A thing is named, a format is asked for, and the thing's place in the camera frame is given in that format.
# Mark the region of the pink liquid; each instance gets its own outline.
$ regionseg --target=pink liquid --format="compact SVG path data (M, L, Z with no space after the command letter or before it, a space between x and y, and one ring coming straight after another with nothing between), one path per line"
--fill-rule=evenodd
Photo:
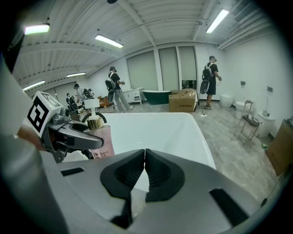
M104 139L104 145L99 149L90 149L93 157L104 158L115 155L112 138L111 138L111 127L109 125L104 125L102 128L94 130L85 130L85 133L100 137Z

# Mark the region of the chair seat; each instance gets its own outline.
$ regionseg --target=chair seat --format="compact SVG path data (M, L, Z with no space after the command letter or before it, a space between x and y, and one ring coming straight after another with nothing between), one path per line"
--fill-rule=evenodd
M260 124L255 121L254 119L250 120L248 119L248 115L243 115L242 118L247 121L250 125L254 126L254 127L258 127Z

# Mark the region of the white cabinet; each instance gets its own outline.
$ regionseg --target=white cabinet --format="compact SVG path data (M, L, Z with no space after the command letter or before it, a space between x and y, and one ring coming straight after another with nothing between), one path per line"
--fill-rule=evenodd
M127 102L128 103L139 102L140 104L142 104L142 102L145 100L142 90L143 88L136 88L136 89L124 91L124 96Z

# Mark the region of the gray pants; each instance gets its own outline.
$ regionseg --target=gray pants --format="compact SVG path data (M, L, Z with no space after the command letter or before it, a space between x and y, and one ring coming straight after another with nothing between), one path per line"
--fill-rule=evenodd
M128 105L126 99L125 99L125 96L124 96L124 93L122 92L122 90L115 90L115 101L117 103L117 106L118 106L118 109L120 112L123 112L123 107L121 105L121 102L119 100L119 98L121 99L121 101L123 102L123 105L125 106L125 108L127 110L129 110L130 106Z

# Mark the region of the floor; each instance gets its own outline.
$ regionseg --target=floor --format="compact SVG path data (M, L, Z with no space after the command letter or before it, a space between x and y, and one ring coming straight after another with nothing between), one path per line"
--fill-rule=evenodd
M100 112L115 112L113 108L101 108ZM133 105L132 113L144 112L169 112L168 104L150 105L148 102L143 105ZM243 145L240 139L234 136L234 131L239 120L234 117L235 109L220 107L218 102L212 102L211 110L204 110L197 107L196 112L190 113L200 127L206 142L212 153L216 168L229 179L246 189L259 203L268 197L279 177L266 156L261 144L269 144L271 140L256 138ZM244 133L250 133L249 127ZM80 156L68 156L65 161L82 160ZM145 204L141 202L145 192L133 190L134 215L138 214Z

